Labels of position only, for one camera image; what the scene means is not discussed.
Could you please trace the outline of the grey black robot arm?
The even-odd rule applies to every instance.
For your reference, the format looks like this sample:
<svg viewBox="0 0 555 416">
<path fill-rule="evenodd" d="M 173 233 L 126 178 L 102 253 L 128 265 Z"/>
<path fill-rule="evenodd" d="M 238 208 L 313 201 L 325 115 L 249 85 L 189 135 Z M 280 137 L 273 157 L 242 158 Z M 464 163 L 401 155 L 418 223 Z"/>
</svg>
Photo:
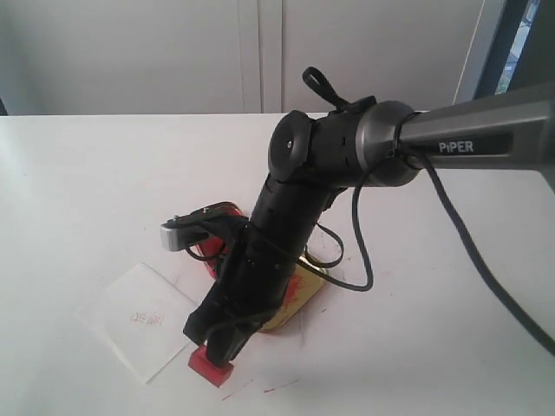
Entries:
<svg viewBox="0 0 555 416">
<path fill-rule="evenodd" d="M 322 213 L 346 190 L 396 187 L 419 171 L 543 171 L 554 164 L 554 86 L 540 85 L 427 112 L 368 97 L 319 119 L 292 111 L 269 145 L 269 172 L 252 214 L 218 208 L 180 218 L 168 235 L 189 250 L 207 237 L 217 253 L 214 285 L 184 334 L 216 367 L 235 359 L 282 305 Z"/>
</svg>

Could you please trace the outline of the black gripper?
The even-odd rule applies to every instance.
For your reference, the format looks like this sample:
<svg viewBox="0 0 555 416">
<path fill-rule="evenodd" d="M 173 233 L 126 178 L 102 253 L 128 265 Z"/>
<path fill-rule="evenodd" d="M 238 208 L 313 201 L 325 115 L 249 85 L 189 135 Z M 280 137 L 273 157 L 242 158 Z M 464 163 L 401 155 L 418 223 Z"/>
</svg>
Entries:
<svg viewBox="0 0 555 416">
<path fill-rule="evenodd" d="M 233 361 L 249 339 L 280 308 L 291 274 L 331 198 L 318 185 L 268 178 L 249 224 L 228 252 L 219 279 L 188 316 L 183 334 L 206 342 L 212 364 Z M 234 323 L 234 320 L 247 322 Z"/>
</svg>

